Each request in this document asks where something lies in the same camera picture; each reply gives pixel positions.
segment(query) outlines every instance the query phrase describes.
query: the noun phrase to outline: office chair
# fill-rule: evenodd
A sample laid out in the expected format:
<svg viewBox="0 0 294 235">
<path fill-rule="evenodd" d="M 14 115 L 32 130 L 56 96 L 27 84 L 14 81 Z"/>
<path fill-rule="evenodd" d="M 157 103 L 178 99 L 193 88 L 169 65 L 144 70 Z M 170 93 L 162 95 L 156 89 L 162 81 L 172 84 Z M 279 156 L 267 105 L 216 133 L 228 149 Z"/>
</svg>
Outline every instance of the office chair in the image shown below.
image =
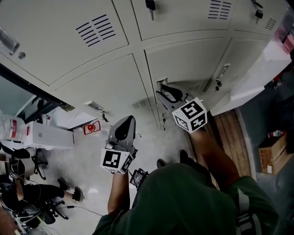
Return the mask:
<svg viewBox="0 0 294 235">
<path fill-rule="evenodd" d="M 46 201 L 39 201 L 37 203 L 28 205 L 25 207 L 22 211 L 13 211 L 7 203 L 5 202 L 5 199 L 2 198 L 1 205 L 4 210 L 12 214 L 12 216 L 16 219 L 18 219 L 19 224 L 26 227 L 33 227 L 39 223 L 36 223 L 35 218 L 38 216 L 46 223 L 46 224 L 53 224 L 55 223 L 55 217 L 58 217 L 60 215 L 63 219 L 68 220 L 68 217 L 62 214 L 58 209 L 56 208 L 60 204 L 65 204 L 64 201 L 60 201 L 57 203 L 54 203 L 52 199 L 46 200 Z"/>
<path fill-rule="evenodd" d="M 17 170 L 19 175 L 25 176 L 23 178 L 27 178 L 31 175 L 28 173 L 30 164 L 28 161 L 25 160 L 30 158 L 30 153 L 28 150 L 26 149 L 11 150 L 10 148 L 7 148 L 6 146 L 2 145 L 0 142 L 0 150 L 1 149 L 3 149 L 5 153 L 8 153 L 11 155 L 11 159 L 9 160 L 9 163 L 10 163 L 10 166 L 14 167 L 13 170 Z M 32 156 L 32 161 L 34 163 L 34 174 L 39 174 L 43 180 L 46 180 L 46 177 L 43 176 L 42 173 L 40 172 L 39 165 L 41 164 L 48 165 L 48 162 L 47 161 L 38 162 L 38 152 L 40 151 L 41 151 L 40 149 L 37 149 L 35 156 Z"/>
</svg>

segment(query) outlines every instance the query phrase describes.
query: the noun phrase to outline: locker vent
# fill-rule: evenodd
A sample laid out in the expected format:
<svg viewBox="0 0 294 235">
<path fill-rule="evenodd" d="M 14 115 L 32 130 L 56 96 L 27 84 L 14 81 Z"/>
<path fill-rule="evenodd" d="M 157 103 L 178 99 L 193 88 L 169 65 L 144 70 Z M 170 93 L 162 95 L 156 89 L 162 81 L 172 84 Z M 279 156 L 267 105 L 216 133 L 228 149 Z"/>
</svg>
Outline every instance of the locker vent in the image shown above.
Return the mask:
<svg viewBox="0 0 294 235">
<path fill-rule="evenodd" d="M 138 103 L 133 104 L 133 108 L 134 108 L 134 109 L 140 108 L 140 105 L 139 105 Z"/>
<path fill-rule="evenodd" d="M 193 87 L 190 87 L 189 88 L 189 92 L 196 92 L 198 91 L 200 88 L 200 85 L 196 85 L 196 86 L 193 86 Z"/>
<path fill-rule="evenodd" d="M 77 27 L 76 31 L 88 47 L 115 36 L 107 15 L 99 16 Z"/>
<path fill-rule="evenodd" d="M 134 109 L 137 109 L 137 108 L 140 108 L 140 107 L 147 106 L 147 103 L 146 103 L 146 101 L 140 101 L 138 103 L 132 104 L 132 106 L 133 106 Z"/>
<path fill-rule="evenodd" d="M 228 1 L 211 0 L 208 19 L 227 20 L 232 4 Z"/>
<path fill-rule="evenodd" d="M 272 30 L 275 27 L 276 23 L 277 22 L 274 19 L 270 18 L 266 23 L 266 29 Z"/>
</svg>

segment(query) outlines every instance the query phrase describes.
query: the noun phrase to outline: white box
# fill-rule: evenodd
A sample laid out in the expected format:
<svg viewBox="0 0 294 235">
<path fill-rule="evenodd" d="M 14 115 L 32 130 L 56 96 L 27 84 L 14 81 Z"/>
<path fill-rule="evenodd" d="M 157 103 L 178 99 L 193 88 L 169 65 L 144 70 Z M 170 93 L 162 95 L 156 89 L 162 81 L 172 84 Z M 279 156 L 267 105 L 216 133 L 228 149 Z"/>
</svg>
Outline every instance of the white box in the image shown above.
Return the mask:
<svg viewBox="0 0 294 235">
<path fill-rule="evenodd" d="M 129 152 L 102 149 L 100 167 L 112 173 L 125 174 L 133 160 Z"/>
<path fill-rule="evenodd" d="M 74 134 L 71 131 L 46 126 L 36 122 L 27 125 L 27 135 L 22 141 L 25 147 L 51 149 L 72 149 Z"/>
<path fill-rule="evenodd" d="M 175 123 L 189 133 L 193 133 L 207 123 L 207 113 L 198 98 L 172 112 Z"/>
</svg>

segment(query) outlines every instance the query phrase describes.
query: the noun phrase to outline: floor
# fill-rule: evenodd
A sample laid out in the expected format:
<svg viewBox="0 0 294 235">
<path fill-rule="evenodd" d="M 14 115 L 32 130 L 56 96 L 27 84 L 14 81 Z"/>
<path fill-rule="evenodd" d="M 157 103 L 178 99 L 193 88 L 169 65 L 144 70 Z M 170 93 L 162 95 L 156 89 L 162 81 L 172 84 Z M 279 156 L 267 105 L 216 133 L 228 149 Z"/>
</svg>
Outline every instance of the floor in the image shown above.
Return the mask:
<svg viewBox="0 0 294 235">
<path fill-rule="evenodd" d="M 277 176 L 263 174 L 261 172 L 258 148 L 271 130 L 269 106 L 271 102 L 286 99 L 294 94 L 294 72 L 283 76 L 284 85 L 277 90 L 266 89 L 258 96 L 239 108 L 246 130 L 250 137 L 253 150 L 255 168 L 257 171 L 257 183 L 272 199 L 279 215 L 279 235 L 293 234 L 294 222 L 291 216 L 294 214 L 294 157 L 279 172 Z"/>
<path fill-rule="evenodd" d="M 58 186 L 57 179 L 62 176 L 72 188 L 79 186 L 85 196 L 85 200 L 79 205 L 75 202 L 67 202 L 66 205 L 77 205 L 102 215 L 107 214 L 112 174 L 100 168 L 100 153 L 108 137 L 107 129 L 109 128 L 94 136 L 84 135 L 80 129 L 77 129 L 74 132 L 74 149 L 43 151 L 48 161 L 48 166 L 44 169 L 47 180 L 42 180 L 38 175 L 32 176 L 31 179 L 39 184 Z M 136 135 L 134 146 L 138 149 L 138 153 L 129 168 L 131 172 L 138 168 L 151 172 L 157 168 L 156 161 L 159 158 L 167 162 L 177 162 L 177 153 L 181 149 L 192 155 L 187 133 L 177 126 L 164 132 L 142 134 L 141 138 Z M 130 185 L 131 204 L 135 195 L 136 188 Z M 81 208 L 65 208 L 61 211 L 69 217 L 69 220 L 57 218 L 54 224 L 48 225 L 49 228 L 56 230 L 47 228 L 51 234 L 91 234 L 100 219 L 100 216 Z"/>
<path fill-rule="evenodd" d="M 258 147 L 271 130 L 268 107 L 273 100 L 287 98 L 294 92 L 294 73 L 284 76 L 286 84 L 278 90 L 267 88 L 254 99 L 243 105 L 239 110 L 243 117 L 252 145 L 257 182 L 272 199 L 280 215 L 281 223 L 278 234 L 289 234 L 292 226 L 290 217 L 293 213 L 292 196 L 294 195 L 294 158 L 281 170 L 277 176 L 260 172 Z M 58 185 L 57 179 L 62 176 L 70 185 L 79 186 L 85 195 L 85 200 L 78 206 L 90 209 L 99 214 L 107 213 L 107 201 L 111 190 L 112 175 L 100 168 L 100 153 L 107 139 L 106 127 L 95 136 L 85 136 L 81 130 L 74 132 L 75 148 L 66 151 L 44 151 L 44 157 L 49 165 L 45 169 L 46 181 L 34 175 L 32 180 L 42 184 Z M 139 150 L 130 171 L 142 168 L 145 171 L 156 169 L 156 160 L 162 158 L 168 162 L 176 162 L 177 153 L 185 149 L 192 155 L 187 134 L 179 127 L 137 135 L 134 146 Z M 136 189 L 130 185 L 131 203 L 136 195 Z M 69 220 L 57 218 L 48 226 L 51 234 L 91 234 L 100 217 L 80 208 L 62 209 Z"/>
</svg>

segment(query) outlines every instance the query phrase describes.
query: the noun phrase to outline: reflective stripe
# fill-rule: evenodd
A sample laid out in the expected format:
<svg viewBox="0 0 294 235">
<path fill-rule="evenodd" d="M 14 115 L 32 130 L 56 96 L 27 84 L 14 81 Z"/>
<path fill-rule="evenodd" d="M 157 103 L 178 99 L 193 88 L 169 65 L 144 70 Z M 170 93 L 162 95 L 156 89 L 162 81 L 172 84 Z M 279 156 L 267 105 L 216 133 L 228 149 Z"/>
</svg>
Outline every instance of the reflective stripe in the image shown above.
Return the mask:
<svg viewBox="0 0 294 235">
<path fill-rule="evenodd" d="M 249 197 L 245 195 L 240 189 L 238 189 L 238 194 L 240 213 L 247 212 L 249 210 Z"/>
<path fill-rule="evenodd" d="M 256 214 L 252 214 L 252 219 L 253 219 L 254 224 L 255 224 L 255 232 L 256 232 L 256 235 L 262 235 L 261 225 L 260 225 L 260 221 L 259 221 L 257 215 Z"/>
<path fill-rule="evenodd" d="M 256 214 L 248 214 L 249 197 L 238 189 L 240 216 L 237 218 L 236 235 L 242 235 L 242 232 L 253 230 L 256 235 L 262 235 L 260 221 Z"/>
</svg>

